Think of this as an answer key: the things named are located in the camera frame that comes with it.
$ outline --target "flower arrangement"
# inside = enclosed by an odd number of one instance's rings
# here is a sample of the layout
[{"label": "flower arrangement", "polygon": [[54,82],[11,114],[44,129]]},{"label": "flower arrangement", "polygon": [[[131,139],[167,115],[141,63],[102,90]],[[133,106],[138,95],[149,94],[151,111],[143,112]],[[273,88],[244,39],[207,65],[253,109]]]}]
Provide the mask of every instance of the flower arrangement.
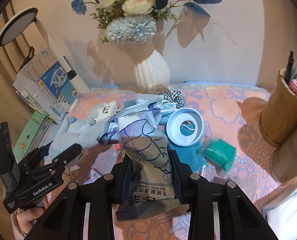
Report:
[{"label": "flower arrangement", "polygon": [[86,4],[96,5],[96,12],[90,15],[98,21],[98,29],[105,29],[103,43],[125,44],[126,42],[146,42],[156,33],[156,23],[169,19],[175,22],[180,17],[172,13],[172,8],[186,9],[210,17],[199,4],[215,4],[222,0],[73,0],[72,9],[78,15],[85,15]]}]

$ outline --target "black and white checkered scrunchie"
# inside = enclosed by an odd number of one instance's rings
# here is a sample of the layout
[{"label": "black and white checkered scrunchie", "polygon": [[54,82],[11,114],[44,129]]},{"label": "black and white checkered scrunchie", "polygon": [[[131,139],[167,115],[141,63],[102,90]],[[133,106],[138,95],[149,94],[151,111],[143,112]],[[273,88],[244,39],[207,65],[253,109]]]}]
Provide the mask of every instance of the black and white checkered scrunchie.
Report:
[{"label": "black and white checkered scrunchie", "polygon": [[171,103],[176,103],[177,109],[184,107],[184,99],[182,93],[177,89],[169,92],[168,94],[164,94],[164,100],[167,100]]}]

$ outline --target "hand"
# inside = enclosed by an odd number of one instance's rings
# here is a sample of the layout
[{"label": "hand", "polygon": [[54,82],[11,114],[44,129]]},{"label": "hand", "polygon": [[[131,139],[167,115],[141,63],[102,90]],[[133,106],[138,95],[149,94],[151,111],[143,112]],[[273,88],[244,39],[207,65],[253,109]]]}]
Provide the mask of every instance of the hand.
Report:
[{"label": "hand", "polygon": [[42,201],[44,204],[44,208],[41,208],[41,207],[30,208],[17,214],[18,225],[25,234],[28,234],[33,227],[30,221],[39,218],[41,215],[44,214],[44,211],[49,207],[50,204],[47,200],[46,195],[42,197]]}]

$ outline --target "desk lamp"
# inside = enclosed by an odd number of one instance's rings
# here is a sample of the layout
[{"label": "desk lamp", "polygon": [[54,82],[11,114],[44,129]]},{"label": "desk lamp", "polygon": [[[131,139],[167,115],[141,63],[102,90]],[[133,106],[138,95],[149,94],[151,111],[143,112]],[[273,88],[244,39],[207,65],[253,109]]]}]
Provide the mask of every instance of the desk lamp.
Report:
[{"label": "desk lamp", "polygon": [[2,28],[0,32],[0,46],[4,46],[11,41],[13,41],[17,36],[19,36],[32,22],[35,23],[37,29],[41,33],[46,44],[49,46],[50,50],[54,53],[58,62],[61,64],[63,69],[66,71],[71,84],[79,93],[90,92],[89,87],[85,84],[82,78],[71,69],[64,57],[58,52],[54,42],[47,33],[43,23],[36,18],[38,9],[35,7],[29,7],[18,14],[14,15]]}]

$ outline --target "brown fuzzy ball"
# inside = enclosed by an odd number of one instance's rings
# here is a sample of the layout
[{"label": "brown fuzzy ball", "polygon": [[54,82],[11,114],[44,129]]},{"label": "brown fuzzy ball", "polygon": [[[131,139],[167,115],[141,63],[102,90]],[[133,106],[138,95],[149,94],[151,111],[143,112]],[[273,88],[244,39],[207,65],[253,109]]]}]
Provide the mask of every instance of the brown fuzzy ball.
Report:
[{"label": "brown fuzzy ball", "polygon": [[152,86],[150,87],[150,89],[148,90],[148,94],[150,95],[163,95],[163,94],[168,94],[170,92],[170,90],[166,87],[164,87],[163,85],[156,85],[156,86]]}]

